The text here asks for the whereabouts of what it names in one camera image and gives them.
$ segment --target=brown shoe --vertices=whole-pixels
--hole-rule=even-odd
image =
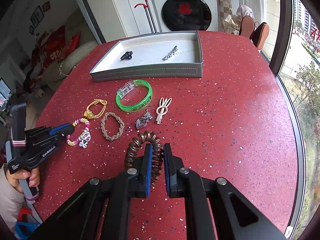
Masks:
[[[269,35],[269,30],[270,28],[267,23],[261,23],[254,31],[251,40],[258,50],[263,48],[263,45]]]
[[[241,21],[239,35],[251,39],[254,32],[254,20],[250,16],[244,16]]]

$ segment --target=red table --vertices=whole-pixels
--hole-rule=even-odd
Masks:
[[[228,179],[284,232],[297,182],[296,145],[284,97],[249,39],[218,32],[199,34],[203,78],[145,79],[154,91],[147,107],[154,117],[159,99],[172,97],[161,125],[152,120],[146,129],[156,132],[162,143],[171,143],[173,154],[200,176]],[[116,91],[128,80],[95,83],[89,75],[114,44],[98,46],[77,65],[47,104],[37,126],[72,123],[100,98],[108,101],[106,111],[122,118],[125,131],[109,142],[101,133],[100,119],[90,120],[92,140],[87,149],[65,143],[49,157],[41,169],[42,195],[35,204],[43,219],[89,178],[107,179],[124,170],[125,150],[137,134],[134,123],[144,111],[127,114],[116,105]],[[144,95],[138,89],[126,103],[138,102]],[[100,108],[92,111],[98,113]],[[83,128],[78,126],[73,138]],[[110,135],[118,129],[112,117],[106,126]],[[186,238],[184,201],[167,198],[163,174],[148,199],[132,200],[130,220],[130,239]]]

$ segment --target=gray box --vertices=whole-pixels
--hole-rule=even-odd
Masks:
[[[163,60],[175,46],[178,51]],[[131,60],[120,60],[132,51]],[[117,42],[90,71],[95,82],[145,77],[202,77],[198,32],[153,33]]]

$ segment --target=silver charm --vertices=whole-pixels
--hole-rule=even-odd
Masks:
[[[143,127],[147,126],[147,123],[149,122],[149,120],[151,120],[153,118],[153,116],[151,116],[151,114],[147,111],[143,117],[140,117],[137,119],[136,121],[136,128],[137,129],[141,129]]]
[[[168,59],[169,57],[172,57],[175,55],[175,52],[178,50],[178,46],[175,46],[164,58],[163,60]]]
[[[91,140],[91,134],[89,131],[85,131],[82,135],[80,135],[80,143],[79,146],[86,149],[88,142]]]

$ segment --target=sofa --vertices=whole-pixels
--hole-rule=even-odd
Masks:
[[[56,60],[44,71],[41,85],[48,85],[53,91],[58,89],[72,69],[98,45],[80,9],[72,13],[66,20],[65,26],[66,41],[70,40],[77,33],[81,33],[79,47],[63,62]]]

